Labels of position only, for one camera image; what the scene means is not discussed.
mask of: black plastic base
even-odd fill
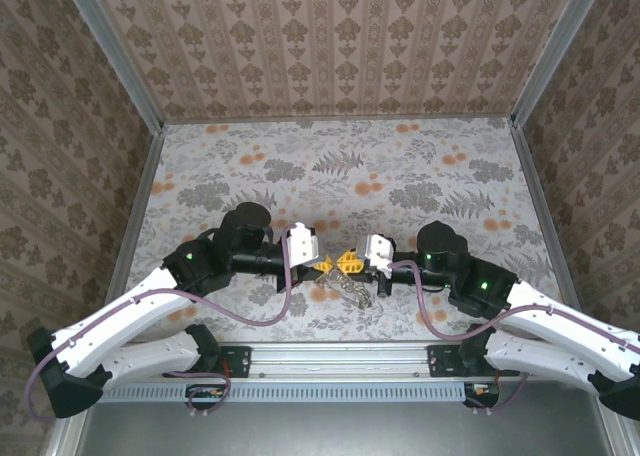
[[[184,330],[198,345],[200,359],[194,364],[189,373],[206,373],[214,371],[220,356],[220,345],[211,331],[203,324],[192,324]]]
[[[27,337],[27,344],[38,364],[53,350],[51,332],[40,327]],[[54,358],[40,373],[56,418],[69,418],[93,406],[102,397],[102,386],[111,377],[102,366],[86,378],[70,376],[65,370]]]
[[[614,383],[596,371],[589,376],[589,381],[598,390],[600,402],[611,411],[635,421],[640,421],[640,371],[633,366],[635,376]]]
[[[250,370],[251,346],[221,346],[214,373],[226,374],[228,371],[230,378],[248,378]]]
[[[482,394],[478,394],[474,387],[476,384],[474,383],[465,383],[464,385],[464,394],[467,398],[472,398],[474,401],[477,401],[482,406],[470,401],[469,399],[462,402],[467,408],[493,408],[497,403],[498,399],[500,399],[500,388],[497,384],[489,383],[486,388],[483,388]]]
[[[472,324],[468,331],[479,327]],[[465,339],[458,344],[434,344],[427,346],[429,357],[429,375],[433,378],[493,376],[496,369],[486,359],[486,346],[489,336],[495,329],[489,328],[482,333]],[[517,371],[500,371],[503,376],[517,376]]]

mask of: metal frame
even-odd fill
[[[562,61],[595,0],[569,0],[558,18],[549,41],[538,58],[511,114],[516,126],[527,121],[549,80]]]
[[[547,245],[547,251],[549,251],[549,259],[558,281],[558,287],[560,293],[565,299],[565,302],[574,309],[580,310],[580,301],[578,300],[578,294],[573,286],[573,280],[571,279],[571,273],[569,273],[569,267],[567,261],[562,252],[562,246],[560,245],[560,239],[556,228],[553,225],[553,218],[551,217],[551,211],[547,205],[547,199],[544,196],[542,184],[540,178],[538,178],[538,172],[536,171],[535,163],[533,162],[533,156],[529,150],[529,144],[524,135],[524,131],[521,127],[515,127],[512,122],[509,122],[511,128],[511,136],[513,137],[513,143],[516,146],[516,152],[520,158],[520,164],[522,172],[524,174],[525,181],[529,187],[529,193],[531,194],[531,200],[533,201],[533,207],[538,216],[540,223],[540,230],[542,236]]]
[[[82,17],[105,52],[129,93],[132,101],[149,127],[154,138],[136,194],[131,216],[125,232],[124,241],[118,255],[114,275],[109,286],[106,302],[110,302],[125,290],[126,281],[133,260],[138,234],[144,219],[148,197],[158,166],[164,136],[161,132],[161,112],[155,106],[141,75],[128,57],[126,48],[119,41],[106,14],[98,0],[73,0]],[[516,125],[511,131],[523,172],[529,186],[531,197],[542,233],[549,250],[551,263],[556,272],[560,290],[567,302],[579,308],[579,302],[571,277],[564,260],[558,236],[544,198],[542,186],[537,177],[533,158],[529,152],[524,133],[521,129],[540,98],[551,75],[560,63],[567,48],[584,20],[594,0],[569,0],[562,16],[547,43],[545,50],[536,64],[524,90],[513,110]],[[353,117],[314,117],[304,120],[336,120],[336,119],[406,119],[411,115],[401,116],[353,116]],[[420,119],[429,116],[415,115]],[[228,119],[219,122],[236,122],[246,120]],[[301,121],[301,118],[260,118],[260,121]],[[208,123],[210,121],[192,121],[191,123]],[[248,343],[254,348],[253,377],[256,382],[290,382],[301,381],[338,382],[338,381],[385,381],[385,382],[425,382],[431,378],[425,359],[425,348],[430,344],[444,344],[441,341],[422,341],[411,343]],[[612,413],[598,404],[607,431],[611,447],[616,456],[638,455],[640,444],[638,435],[631,422]],[[90,411],[56,423],[47,456],[75,455],[80,442],[82,429]]]
[[[486,113],[482,115],[471,115],[470,118],[480,119],[493,119],[493,118],[508,118],[509,113]],[[421,114],[421,113],[403,113],[403,114],[340,114],[336,116],[264,116],[264,117],[251,117],[251,118],[216,118],[215,121],[211,119],[193,118],[187,120],[175,120],[167,119],[165,124],[171,125],[192,125],[192,124],[221,124],[221,123],[312,123],[314,121],[400,121],[400,120],[429,120],[429,119],[460,119],[464,118],[464,115],[460,113],[445,113],[445,114]]]
[[[136,192],[131,213],[129,214],[127,229],[124,232],[122,245],[118,252],[118,259],[113,268],[113,275],[111,276],[111,282],[109,283],[109,289],[107,290],[107,296],[104,301],[105,305],[124,294],[127,287],[133,256],[136,251],[136,245],[138,244],[142,223],[144,222],[144,213],[147,209],[149,195],[151,194],[153,179],[155,178],[156,169],[158,169],[158,164],[160,163],[163,144],[164,134],[162,133],[151,140],[144,170],[140,176],[138,191]]]

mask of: patterned mat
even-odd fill
[[[504,118],[181,125],[166,127],[165,136],[129,287],[239,202],[256,201],[271,212],[276,238],[302,221],[315,227],[334,259],[355,247],[359,234],[390,235],[398,250],[412,250],[420,227],[439,219],[466,237],[476,256],[560,298]],[[367,310],[346,296],[307,282],[294,290],[290,313],[276,326],[249,327],[193,306],[145,337],[195,321],[223,341],[429,338],[413,289],[396,286]],[[239,275],[209,298],[268,319],[284,296],[269,278]],[[472,321],[449,305],[446,292],[428,296],[427,307],[442,331],[462,332]]]

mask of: yellow object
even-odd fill
[[[353,250],[340,256],[336,265],[345,274],[359,273],[364,269],[364,262],[356,257],[356,252]]]
[[[331,261],[331,258],[329,256],[327,256],[327,259],[325,259],[322,263],[318,263],[313,267],[313,269],[317,269],[318,271],[322,271],[323,273],[329,272],[331,268],[333,268],[333,261]]]

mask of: cable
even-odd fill
[[[473,404],[478,406],[478,408],[486,410],[486,414],[488,416],[488,415],[490,415],[491,413],[493,413],[495,411],[500,411],[501,409],[504,409],[507,406],[513,404],[513,402],[516,399],[518,399],[520,394],[522,394],[522,391],[524,390],[524,386],[525,386],[525,384],[527,382],[527,379],[529,379],[529,373],[522,373],[522,379],[520,380],[520,383],[518,384],[518,387],[513,392],[513,394],[511,396],[509,396],[504,402],[494,406],[493,408],[488,408],[484,404],[482,404],[480,401],[478,401],[477,399],[470,398],[468,396],[467,396],[467,401],[471,401]]]
[[[432,294],[436,294],[436,293],[441,293],[442,291],[444,291],[444,286],[440,286],[438,288],[425,288],[424,286],[422,287],[422,290],[425,293],[432,293]]]
[[[225,386],[224,386],[224,391],[222,392],[222,396],[220,396],[220,399],[218,401],[216,401],[211,407],[207,408],[207,409],[203,409],[203,410],[199,410],[196,409],[193,406],[193,397],[198,394],[201,393],[202,391],[204,391],[204,388],[196,388],[194,390],[192,390],[189,393],[188,399],[187,399],[187,406],[189,407],[189,409],[191,410],[191,416],[193,416],[194,414],[202,414],[203,416],[206,416],[207,414],[215,411],[216,409],[220,409],[220,406],[222,406],[224,404],[224,402],[226,401],[226,399],[229,397],[229,394],[231,393],[231,379],[229,379],[228,376],[224,375],[224,374],[220,374],[220,373],[185,373],[182,371],[171,371],[170,373],[167,373],[171,376],[176,376],[178,378],[220,378],[223,379],[225,382]]]
[[[227,378],[231,377],[231,370],[229,369],[229,362],[226,359],[222,360],[222,367],[224,368],[224,375]]]
[[[287,231],[289,229],[293,228],[293,227],[294,226],[291,225],[291,226],[288,226],[288,227],[285,228],[285,230],[284,230],[285,236],[287,234]],[[247,324],[249,326],[259,326],[259,327],[272,326],[272,325],[276,324],[277,322],[281,321],[285,317],[285,315],[287,314],[287,311],[289,311],[289,307],[291,306],[291,292],[292,292],[291,266],[290,266],[290,260],[289,260],[289,245],[287,244],[287,238],[286,237],[282,238],[282,259],[283,259],[283,262],[284,262],[284,281],[285,281],[284,305],[282,306],[282,310],[280,311],[280,313],[278,313],[278,315],[276,315],[276,317],[274,317],[273,319],[270,319],[268,321],[252,321],[252,320],[244,318],[244,317],[242,317],[242,316],[240,316],[238,314],[235,314],[232,311],[229,311],[228,309],[223,308],[222,306],[220,306],[219,304],[214,303],[213,301],[209,301],[209,300],[204,299],[204,298],[202,298],[200,296],[196,296],[195,294],[187,293],[187,292],[184,292],[184,291],[179,291],[177,289],[152,289],[152,290],[146,291],[146,292],[144,292],[142,294],[138,294],[137,296],[133,296],[132,298],[129,298],[128,300],[123,301],[122,304],[119,304],[118,306],[115,306],[114,308],[111,308],[109,311],[107,311],[106,313],[100,315],[94,321],[92,321],[91,323],[87,324],[84,328],[82,328],[80,331],[78,331],[74,336],[71,336],[69,339],[67,339],[60,346],[58,346],[57,348],[52,350],[50,353],[48,353],[36,365],[35,369],[31,373],[31,375],[29,376],[29,379],[27,380],[27,384],[25,385],[25,388],[24,388],[24,404],[25,404],[25,410],[27,412],[27,415],[31,419],[34,419],[34,420],[36,420],[38,422],[41,422],[41,423],[48,423],[48,422],[54,421],[56,418],[47,418],[47,417],[42,417],[42,416],[39,416],[38,414],[36,414],[35,409],[33,407],[33,402],[31,401],[31,393],[33,392],[33,387],[35,386],[35,383],[36,383],[36,381],[38,379],[38,376],[40,375],[40,373],[42,372],[44,367],[50,361],[52,361],[58,354],[60,354],[62,351],[64,351],[68,347],[73,347],[73,345],[75,345],[77,340],[82,338],[85,334],[87,334],[93,328],[95,328],[96,326],[102,324],[107,319],[109,319],[113,315],[117,314],[118,312],[122,311],[127,306],[130,306],[131,304],[137,304],[142,299],[148,298],[149,296],[155,296],[156,294],[173,294],[173,295],[176,295],[176,296],[182,296],[183,298],[187,298],[190,301],[193,301],[194,303],[204,304],[205,306],[208,306],[208,307],[210,307],[212,309],[215,309],[216,311],[224,314],[225,316],[228,316],[231,319],[235,319],[236,321],[239,321],[241,323]],[[209,374],[209,373],[192,373],[192,374]]]
[[[400,268],[402,266],[409,266],[411,268],[413,272],[415,285],[416,285],[416,292],[418,295],[418,306],[420,307],[420,314],[422,315],[422,319],[424,320],[424,323],[427,326],[427,329],[429,329],[429,331],[431,331],[431,333],[439,339],[443,339],[445,341],[464,341],[465,339],[469,339],[474,336],[477,336],[478,334],[482,333],[488,328],[495,326],[497,323],[499,323],[503,319],[508,318],[509,316],[513,316],[514,314],[523,313],[525,311],[544,311],[545,313],[548,313],[548,314],[557,314],[558,316],[568,319],[569,321],[576,323],[582,326],[583,328],[587,328],[593,331],[594,333],[602,336],[603,338],[607,338],[612,343],[618,344],[624,348],[630,349],[634,353],[640,354],[640,347],[629,343],[629,341],[626,341],[622,338],[618,338],[617,336],[609,334],[607,331],[600,329],[591,323],[582,321],[580,318],[574,316],[571,313],[567,313],[566,311],[562,311],[561,309],[556,309],[551,306],[544,306],[544,305],[537,305],[537,304],[527,304],[524,306],[519,306],[517,308],[509,309],[508,311],[500,313],[495,318],[487,321],[486,323],[478,326],[476,329],[471,330],[468,333],[463,333],[463,334],[441,333],[435,328],[435,326],[431,322],[431,319],[429,319],[427,308],[424,304],[424,295],[422,293],[422,280],[420,277],[420,268],[418,268],[418,265],[414,261],[410,261],[410,260],[391,263],[389,264],[388,267],[391,269],[394,269],[394,268]]]

